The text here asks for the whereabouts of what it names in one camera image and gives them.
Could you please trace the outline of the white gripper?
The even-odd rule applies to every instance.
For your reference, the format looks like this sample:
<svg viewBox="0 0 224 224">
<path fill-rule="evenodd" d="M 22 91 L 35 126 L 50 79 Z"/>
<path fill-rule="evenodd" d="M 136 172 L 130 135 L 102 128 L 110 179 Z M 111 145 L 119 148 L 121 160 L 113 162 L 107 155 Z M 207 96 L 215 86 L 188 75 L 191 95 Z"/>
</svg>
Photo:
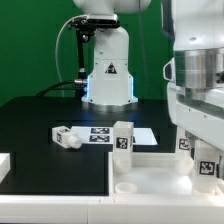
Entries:
<svg viewBox="0 0 224 224">
<path fill-rule="evenodd" d="M 224 151 L 224 88 L 208 90 L 204 101 L 190 100 L 183 93 L 181 87 L 168 83 L 169 116 L 174 124 L 187 131 L 191 158 L 195 155 L 196 137 Z"/>
</svg>

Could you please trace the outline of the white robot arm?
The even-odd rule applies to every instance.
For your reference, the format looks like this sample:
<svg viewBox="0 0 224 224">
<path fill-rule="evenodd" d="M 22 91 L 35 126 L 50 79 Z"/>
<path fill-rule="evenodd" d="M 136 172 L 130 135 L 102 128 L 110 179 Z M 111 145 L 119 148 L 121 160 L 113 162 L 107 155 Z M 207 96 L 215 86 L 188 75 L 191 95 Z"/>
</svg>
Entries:
<svg viewBox="0 0 224 224">
<path fill-rule="evenodd" d="M 152 0 L 73 0 L 81 24 L 94 28 L 94 67 L 82 100 L 98 107 L 136 101 L 128 72 L 129 36 L 120 13 L 147 9 Z M 224 152 L 224 0 L 162 0 L 162 27 L 174 37 L 167 97 L 171 121 L 197 141 Z"/>
</svg>

